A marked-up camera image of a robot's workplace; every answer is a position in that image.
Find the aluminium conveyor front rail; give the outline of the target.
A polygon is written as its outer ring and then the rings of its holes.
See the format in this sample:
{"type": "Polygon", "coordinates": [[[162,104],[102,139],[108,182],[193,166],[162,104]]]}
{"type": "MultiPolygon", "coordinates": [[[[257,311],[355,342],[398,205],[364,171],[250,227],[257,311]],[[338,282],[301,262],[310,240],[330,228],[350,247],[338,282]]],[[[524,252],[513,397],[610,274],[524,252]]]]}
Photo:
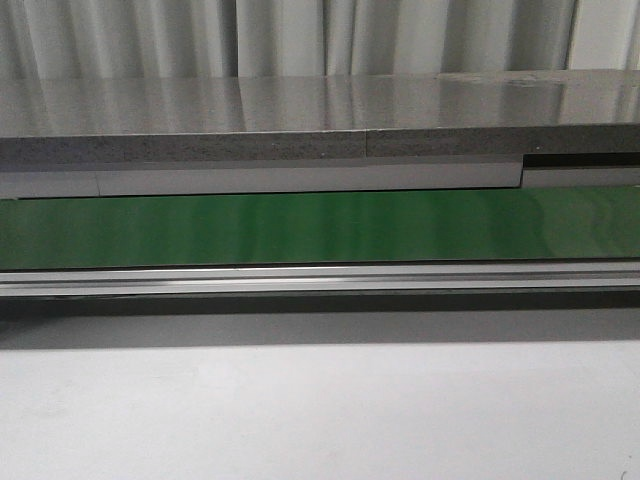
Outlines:
{"type": "Polygon", "coordinates": [[[16,271],[4,298],[636,287],[639,263],[526,261],[16,271]]]}

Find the white pleated curtain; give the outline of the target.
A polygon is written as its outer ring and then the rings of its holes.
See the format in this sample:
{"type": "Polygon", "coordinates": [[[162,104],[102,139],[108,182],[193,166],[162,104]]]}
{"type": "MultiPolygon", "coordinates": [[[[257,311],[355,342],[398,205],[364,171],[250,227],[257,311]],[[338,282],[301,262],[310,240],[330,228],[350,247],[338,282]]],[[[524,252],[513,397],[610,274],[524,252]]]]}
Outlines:
{"type": "Polygon", "coordinates": [[[635,1],[5,1],[5,79],[639,65],[635,1]]]}

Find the grey panel under counter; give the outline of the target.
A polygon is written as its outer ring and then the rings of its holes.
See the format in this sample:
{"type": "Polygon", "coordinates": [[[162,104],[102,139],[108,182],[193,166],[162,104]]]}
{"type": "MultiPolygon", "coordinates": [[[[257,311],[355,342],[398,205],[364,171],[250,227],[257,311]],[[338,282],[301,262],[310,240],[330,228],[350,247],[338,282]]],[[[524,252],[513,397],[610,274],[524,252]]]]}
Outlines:
{"type": "Polygon", "coordinates": [[[627,186],[639,155],[473,154],[134,165],[11,166],[4,199],[149,195],[627,186]]]}

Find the green conveyor belt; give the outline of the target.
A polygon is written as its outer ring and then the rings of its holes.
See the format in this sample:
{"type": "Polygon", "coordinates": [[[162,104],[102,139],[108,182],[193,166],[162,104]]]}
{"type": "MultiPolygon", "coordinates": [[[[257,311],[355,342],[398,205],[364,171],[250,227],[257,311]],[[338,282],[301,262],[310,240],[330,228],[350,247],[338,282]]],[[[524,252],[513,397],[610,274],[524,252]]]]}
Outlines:
{"type": "Polygon", "coordinates": [[[567,187],[5,200],[3,270],[635,258],[639,191],[567,187]]]}

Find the dark granite counter slab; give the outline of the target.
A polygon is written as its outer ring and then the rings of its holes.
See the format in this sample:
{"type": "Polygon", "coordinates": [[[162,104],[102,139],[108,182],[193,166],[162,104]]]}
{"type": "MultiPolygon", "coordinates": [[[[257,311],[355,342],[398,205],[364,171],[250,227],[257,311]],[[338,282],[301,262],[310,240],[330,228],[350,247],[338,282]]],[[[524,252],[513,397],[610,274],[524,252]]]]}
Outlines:
{"type": "Polygon", "coordinates": [[[635,71],[1,85],[5,171],[638,148],[635,71]]]}

